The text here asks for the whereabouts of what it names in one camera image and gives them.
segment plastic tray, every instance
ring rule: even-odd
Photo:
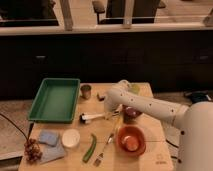
[[[32,104],[28,120],[35,122],[72,122],[80,80],[45,78]]]

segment white lid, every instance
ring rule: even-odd
[[[76,129],[68,129],[62,135],[62,143],[65,147],[76,147],[80,141],[80,134]]]

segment table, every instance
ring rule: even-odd
[[[140,85],[140,95],[152,97],[152,91],[149,83],[138,83]],[[125,156],[118,153],[115,144],[111,143],[104,153],[104,159],[99,167],[93,166],[98,154],[101,152],[105,141],[116,122],[115,117],[110,120],[97,119],[89,125],[79,123],[79,115],[83,112],[102,113],[104,111],[103,101],[98,101],[97,93],[103,94],[111,83],[93,83],[92,96],[89,100],[78,98],[75,118],[72,124],[45,124],[35,123],[31,132],[32,138],[38,138],[42,129],[59,132],[60,135],[70,128],[78,129],[81,135],[80,144],[75,149],[67,149],[67,155],[43,165],[29,165],[25,156],[22,158],[19,171],[171,171],[173,170],[168,146],[165,142],[165,136],[159,120],[156,120],[146,114],[139,116],[136,120],[138,126],[142,129],[146,139],[146,151],[138,158]],[[82,162],[82,157],[89,148],[92,138],[91,133],[97,136],[97,146],[94,154],[87,164]]]

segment cucumber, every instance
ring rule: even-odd
[[[87,163],[89,161],[90,157],[92,156],[92,154],[95,150],[96,144],[97,144],[97,137],[94,134],[91,134],[91,136],[92,136],[92,144],[83,156],[84,163]]]

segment black cable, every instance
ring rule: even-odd
[[[179,148],[177,145],[171,143],[169,140],[166,139],[166,142],[169,143],[171,146],[175,147],[175,148]]]
[[[2,113],[0,113],[0,115],[5,118],[8,122],[10,122],[14,127],[16,127],[16,129],[18,129],[26,138],[26,140],[28,140],[27,136],[25,135],[25,133],[13,122],[11,121],[8,117],[6,117],[5,115],[3,115]]]

